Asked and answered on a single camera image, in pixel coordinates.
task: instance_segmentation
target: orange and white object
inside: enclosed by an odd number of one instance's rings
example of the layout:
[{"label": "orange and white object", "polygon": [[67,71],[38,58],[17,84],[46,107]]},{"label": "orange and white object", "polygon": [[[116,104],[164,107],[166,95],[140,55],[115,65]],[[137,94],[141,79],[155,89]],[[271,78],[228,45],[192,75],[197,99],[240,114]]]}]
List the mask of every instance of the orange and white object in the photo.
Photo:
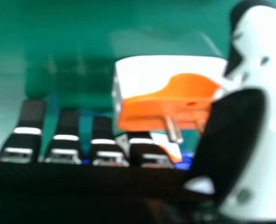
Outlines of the orange and white object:
[{"label": "orange and white object", "polygon": [[208,56],[134,56],[117,61],[112,97],[117,127],[129,132],[205,124],[226,80],[226,60]]}]

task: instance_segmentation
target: green surface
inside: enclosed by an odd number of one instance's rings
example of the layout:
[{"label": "green surface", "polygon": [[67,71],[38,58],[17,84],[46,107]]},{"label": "green surface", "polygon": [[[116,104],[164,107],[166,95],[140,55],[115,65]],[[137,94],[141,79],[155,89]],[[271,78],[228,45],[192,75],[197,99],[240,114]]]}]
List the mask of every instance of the green surface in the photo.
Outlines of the green surface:
[{"label": "green surface", "polygon": [[[0,144],[26,97],[111,110],[114,62],[134,55],[226,57],[238,0],[0,0]],[[46,137],[56,113],[49,109]]]}]

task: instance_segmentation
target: green background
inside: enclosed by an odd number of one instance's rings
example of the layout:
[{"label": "green background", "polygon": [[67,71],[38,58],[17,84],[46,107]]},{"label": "green background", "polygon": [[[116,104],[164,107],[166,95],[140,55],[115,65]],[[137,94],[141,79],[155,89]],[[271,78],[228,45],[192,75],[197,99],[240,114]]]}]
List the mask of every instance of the green background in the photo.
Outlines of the green background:
[{"label": "green background", "polygon": [[[237,2],[0,0],[0,146],[26,97],[49,101],[44,148],[59,107],[86,110],[81,133],[88,144],[89,111],[112,110],[116,60],[156,54],[226,58],[228,15]],[[195,144],[191,134],[187,150]]]}]

